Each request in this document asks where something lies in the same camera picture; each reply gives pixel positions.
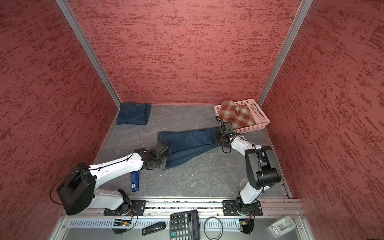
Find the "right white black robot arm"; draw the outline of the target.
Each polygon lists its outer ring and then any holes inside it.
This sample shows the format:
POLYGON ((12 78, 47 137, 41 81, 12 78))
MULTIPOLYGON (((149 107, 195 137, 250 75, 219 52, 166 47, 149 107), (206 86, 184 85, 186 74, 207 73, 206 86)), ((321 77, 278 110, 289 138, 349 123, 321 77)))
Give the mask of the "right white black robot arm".
POLYGON ((234 201, 223 203, 224 213, 247 217, 261 216, 258 198, 282 179, 273 150, 269 146, 256 145, 243 135, 235 133, 231 122, 224 122, 219 116, 215 119, 218 129, 215 144, 226 154, 235 150, 245 157, 248 180, 234 201))

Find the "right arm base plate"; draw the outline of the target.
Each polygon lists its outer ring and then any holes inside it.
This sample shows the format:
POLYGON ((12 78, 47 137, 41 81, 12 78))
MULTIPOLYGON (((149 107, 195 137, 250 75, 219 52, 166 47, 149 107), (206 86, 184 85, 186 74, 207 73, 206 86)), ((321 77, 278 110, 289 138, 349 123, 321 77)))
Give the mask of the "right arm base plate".
POLYGON ((263 216, 260 201, 255 201, 252 204, 246 205, 241 202, 241 199, 237 198, 235 200, 224 200, 222 201, 222 204, 224 216, 263 216))

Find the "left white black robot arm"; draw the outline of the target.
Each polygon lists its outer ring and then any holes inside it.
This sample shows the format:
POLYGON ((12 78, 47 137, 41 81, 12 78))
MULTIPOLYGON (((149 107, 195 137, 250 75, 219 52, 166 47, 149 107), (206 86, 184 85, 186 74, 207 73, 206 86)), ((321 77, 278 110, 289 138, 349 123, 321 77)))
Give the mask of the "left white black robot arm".
POLYGON ((54 185, 60 199, 58 204, 68 216, 88 209, 104 209, 114 216, 133 216, 135 208, 123 190, 104 190, 101 185, 142 169, 164 169, 170 154, 167 145, 159 142, 150 150, 136 149, 107 163, 90 166, 79 163, 54 185))

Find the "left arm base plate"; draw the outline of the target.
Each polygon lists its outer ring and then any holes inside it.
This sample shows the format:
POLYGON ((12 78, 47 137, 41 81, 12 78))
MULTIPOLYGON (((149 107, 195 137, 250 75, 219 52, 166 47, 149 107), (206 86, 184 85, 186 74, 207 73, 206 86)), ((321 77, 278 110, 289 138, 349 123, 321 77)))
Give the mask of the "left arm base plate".
POLYGON ((145 200, 123 201, 116 210, 105 209, 104 216, 122 216, 126 218, 132 218, 135 214, 137 216, 142 216, 144 214, 146 202, 147 201, 145 200))

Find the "red cloth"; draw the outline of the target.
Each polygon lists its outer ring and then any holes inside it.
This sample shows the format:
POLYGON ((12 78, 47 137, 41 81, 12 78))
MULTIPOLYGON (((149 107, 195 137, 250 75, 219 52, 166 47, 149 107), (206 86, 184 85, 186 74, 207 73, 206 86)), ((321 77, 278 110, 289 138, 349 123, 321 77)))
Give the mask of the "red cloth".
POLYGON ((247 106, 235 106, 235 102, 232 100, 222 102, 219 117, 223 122, 231 122, 234 130, 256 124, 250 109, 247 106))

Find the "dark denim button skirt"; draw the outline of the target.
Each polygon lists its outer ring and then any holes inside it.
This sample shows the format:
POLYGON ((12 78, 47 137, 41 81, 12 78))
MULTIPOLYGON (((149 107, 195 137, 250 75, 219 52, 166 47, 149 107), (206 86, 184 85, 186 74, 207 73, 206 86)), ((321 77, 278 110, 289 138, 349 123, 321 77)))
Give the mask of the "dark denim button skirt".
POLYGON ((149 121, 151 104, 124 103, 116 120, 117 125, 146 125, 149 121))

